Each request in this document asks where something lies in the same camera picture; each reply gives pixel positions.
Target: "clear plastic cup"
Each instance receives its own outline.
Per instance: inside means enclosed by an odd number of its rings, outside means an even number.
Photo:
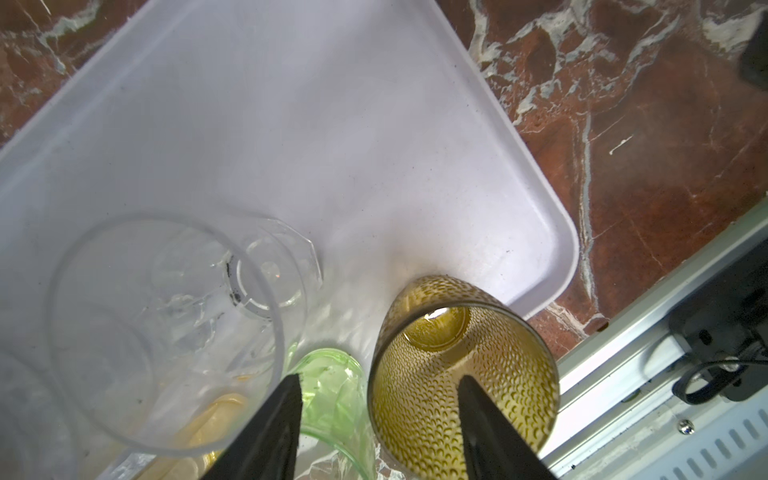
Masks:
[[[78,442],[73,432],[50,384],[0,349],[0,476],[75,480]]]
[[[68,250],[51,281],[47,334],[61,384],[93,423],[144,452],[225,448],[280,381],[319,286],[311,243],[281,222],[217,226],[171,214],[109,220]],[[241,418],[192,438],[185,427],[228,394],[246,399]]]

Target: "dark object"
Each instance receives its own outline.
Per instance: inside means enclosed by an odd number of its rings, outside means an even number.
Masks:
[[[289,375],[203,480],[293,480],[301,406],[299,376]]]
[[[768,369],[768,240],[678,303],[667,316],[679,344],[700,363],[672,392],[691,405],[722,394],[739,402],[766,384]],[[701,373],[708,384],[686,389]]]
[[[469,375],[458,383],[458,417],[469,480],[555,480]]]
[[[713,367],[720,368],[728,365],[735,365],[738,367],[738,370],[736,372],[718,374],[711,382],[707,383],[706,386],[698,389],[696,392],[686,393],[688,386],[697,373],[702,373],[704,370],[711,369]],[[702,403],[709,402],[725,387],[737,382],[743,371],[748,366],[768,367],[768,361],[753,360],[750,362],[742,360],[721,360],[719,362],[702,363],[701,365],[697,365],[688,370],[685,375],[681,376],[680,379],[677,380],[672,386],[672,393],[674,393],[677,398],[683,400],[688,405],[700,405]]]
[[[768,13],[763,13],[763,20],[741,54],[739,73],[749,83],[768,90]]]

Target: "screw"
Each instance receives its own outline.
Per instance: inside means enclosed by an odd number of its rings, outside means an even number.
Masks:
[[[725,355],[725,354],[718,355],[717,359],[718,360],[736,360],[737,362],[739,361],[739,357],[733,356],[733,355]],[[736,372],[739,368],[741,368],[741,366],[738,363],[727,363],[725,365],[721,365],[720,368],[725,370],[726,372],[733,373],[733,372]]]
[[[688,419],[680,420],[677,423],[677,431],[682,433],[683,435],[690,435],[693,432],[695,432],[694,423]]]

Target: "white plastic tray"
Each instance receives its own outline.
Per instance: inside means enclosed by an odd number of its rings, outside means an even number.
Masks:
[[[27,347],[51,271],[97,222],[222,205],[313,240],[306,346],[365,367],[409,280],[447,273],[528,317],[578,255],[432,0],[152,0],[0,153],[4,336],[45,362]]]

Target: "red marble surface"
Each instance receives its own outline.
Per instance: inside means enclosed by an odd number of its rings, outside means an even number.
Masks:
[[[145,0],[0,2],[0,146]],[[559,357],[768,190],[744,0],[439,0],[574,220],[579,268],[531,323]]]

